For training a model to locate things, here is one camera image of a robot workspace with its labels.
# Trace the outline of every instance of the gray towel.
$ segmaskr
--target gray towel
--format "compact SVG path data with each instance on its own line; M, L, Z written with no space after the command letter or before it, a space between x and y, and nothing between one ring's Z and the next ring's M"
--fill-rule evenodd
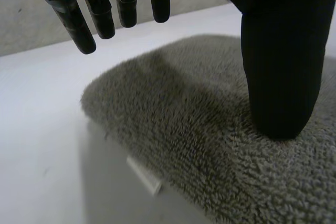
M102 74L86 115L217 223L336 222L336 62L293 141L250 119L240 40L184 39Z

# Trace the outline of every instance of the gray wall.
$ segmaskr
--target gray wall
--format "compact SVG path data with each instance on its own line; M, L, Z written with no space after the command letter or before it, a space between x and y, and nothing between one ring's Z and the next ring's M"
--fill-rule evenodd
M112 1L116 28L120 22ZM79 6L96 33L84 0ZM225 4L226 0L172 0L172 15ZM138 22L153 20L150 0L138 0ZM70 40L53 9L44 0L0 0L0 56Z

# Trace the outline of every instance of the white tag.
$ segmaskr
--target white tag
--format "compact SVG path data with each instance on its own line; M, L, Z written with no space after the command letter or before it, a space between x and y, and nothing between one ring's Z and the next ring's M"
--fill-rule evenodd
M158 178L156 178L153 173L151 173L143 165L136 161L133 157L128 156L126 161L136 173L136 175L140 178L140 180L143 182L151 195L157 195L161 189L162 182Z

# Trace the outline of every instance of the white surface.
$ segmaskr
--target white surface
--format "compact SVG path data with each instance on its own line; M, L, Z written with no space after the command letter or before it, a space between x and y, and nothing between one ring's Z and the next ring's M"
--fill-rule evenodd
M79 104L103 71L204 33L238 36L240 13L226 5L95 36L88 56L69 41L0 58L0 223L205 223L174 192L149 196ZM336 56L335 20L327 54Z

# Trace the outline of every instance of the white table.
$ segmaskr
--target white table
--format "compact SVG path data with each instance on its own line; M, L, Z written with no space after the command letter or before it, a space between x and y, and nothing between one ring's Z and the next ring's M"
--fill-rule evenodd
M171 190L150 196L79 103L103 71L205 33L239 36L240 13L229 4L95 36L91 55L68 41L0 58L0 223L207 223ZM327 54L336 56L335 19Z

